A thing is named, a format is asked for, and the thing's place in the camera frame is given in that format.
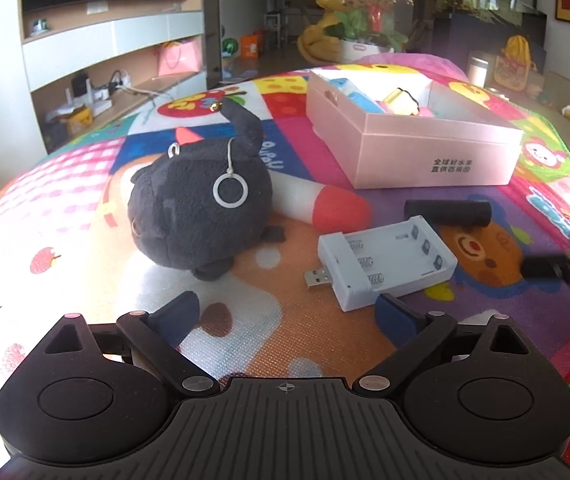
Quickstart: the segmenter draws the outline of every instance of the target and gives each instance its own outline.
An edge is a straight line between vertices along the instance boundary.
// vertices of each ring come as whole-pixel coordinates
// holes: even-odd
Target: white ring
[[[169,146],[169,149],[167,150],[167,155],[169,155],[169,158],[173,158],[174,156],[179,154],[180,154],[180,144],[178,142],[174,142]]]
[[[237,200],[234,203],[225,202],[222,198],[220,198],[220,195],[218,194],[218,188],[220,187],[220,183],[226,178],[232,178],[234,180],[237,180],[238,182],[241,183],[242,186],[242,196],[240,197],[239,200]],[[216,179],[214,183],[214,199],[216,200],[218,205],[221,205],[227,209],[236,209],[237,207],[240,207],[242,204],[245,203],[245,200],[247,200],[248,195],[249,195],[249,188],[247,187],[247,183],[245,182],[245,179],[239,174],[236,173],[222,174]]]

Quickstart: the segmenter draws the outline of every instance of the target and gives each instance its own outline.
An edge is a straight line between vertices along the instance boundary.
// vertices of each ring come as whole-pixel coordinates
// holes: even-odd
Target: black gripper base
[[[570,480],[557,458],[506,468],[459,462],[420,441],[391,402],[340,379],[234,378],[185,400],[165,431],[109,463],[58,467],[15,456],[0,480]]]

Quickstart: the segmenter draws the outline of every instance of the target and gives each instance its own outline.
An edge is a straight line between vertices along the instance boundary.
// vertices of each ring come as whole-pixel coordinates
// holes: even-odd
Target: pink gift bag
[[[185,72],[200,72],[202,66],[202,54],[197,40],[184,43],[170,41],[161,46],[158,57],[158,77]]]

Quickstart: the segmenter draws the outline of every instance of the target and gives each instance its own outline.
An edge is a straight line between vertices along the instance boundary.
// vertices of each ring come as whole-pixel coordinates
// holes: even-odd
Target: green ball
[[[234,38],[225,38],[223,40],[223,52],[231,55],[238,52],[238,41]]]

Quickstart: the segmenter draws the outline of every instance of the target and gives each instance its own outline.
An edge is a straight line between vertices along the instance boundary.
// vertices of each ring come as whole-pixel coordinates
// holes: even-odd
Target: green leaves
[[[390,47],[395,52],[402,52],[402,45],[409,41],[407,36],[396,31],[393,12],[383,13],[382,32],[370,30],[369,14],[366,8],[352,9],[349,12],[336,11],[335,15],[340,23],[326,27],[324,33],[327,36]]]
[[[357,40],[367,30],[367,17],[361,9],[353,9],[350,12],[336,12],[336,17],[342,23],[345,38]]]

